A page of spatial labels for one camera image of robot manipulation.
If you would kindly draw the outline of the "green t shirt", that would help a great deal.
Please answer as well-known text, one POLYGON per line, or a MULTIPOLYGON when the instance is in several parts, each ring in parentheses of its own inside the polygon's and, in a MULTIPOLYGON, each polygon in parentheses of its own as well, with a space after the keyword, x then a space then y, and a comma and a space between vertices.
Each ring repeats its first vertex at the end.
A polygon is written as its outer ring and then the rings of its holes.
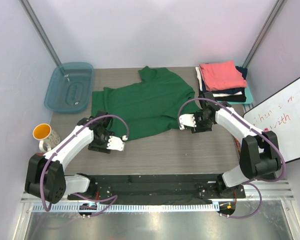
POLYGON ((108 129, 118 137, 128 133, 128 141, 178 129, 179 109, 195 97, 195 90, 165 67, 146 66, 138 74, 138 83, 94 91, 91 114, 103 111, 118 116, 108 129))

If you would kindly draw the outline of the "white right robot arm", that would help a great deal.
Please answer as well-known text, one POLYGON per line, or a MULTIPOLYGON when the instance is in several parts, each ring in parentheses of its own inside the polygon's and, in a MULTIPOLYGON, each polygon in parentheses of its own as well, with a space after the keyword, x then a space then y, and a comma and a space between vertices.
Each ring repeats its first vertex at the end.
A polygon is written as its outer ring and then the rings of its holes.
POLYGON ((286 162, 273 131, 263 131, 241 117, 227 102, 217 102, 211 93, 197 97, 201 108, 190 114, 178 114, 180 128, 192 133, 209 132, 213 125, 225 128, 239 142, 239 163, 216 178, 216 193, 228 197, 239 186, 254 180, 266 181, 268 175, 281 172, 274 182, 285 177, 286 162))

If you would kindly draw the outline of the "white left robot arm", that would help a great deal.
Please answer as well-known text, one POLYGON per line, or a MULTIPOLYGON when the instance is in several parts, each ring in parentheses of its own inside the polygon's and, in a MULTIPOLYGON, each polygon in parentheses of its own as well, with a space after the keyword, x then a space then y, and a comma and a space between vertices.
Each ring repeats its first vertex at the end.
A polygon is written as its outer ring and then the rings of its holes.
POLYGON ((86 146, 106 153, 124 149, 122 139, 107 129, 114 118, 111 114, 83 118, 57 146, 42 155, 36 153, 31 156, 25 192, 39 198, 47 212, 65 195, 81 195, 87 200, 92 199, 97 192, 94 178, 83 173, 65 175, 65 170, 86 146))

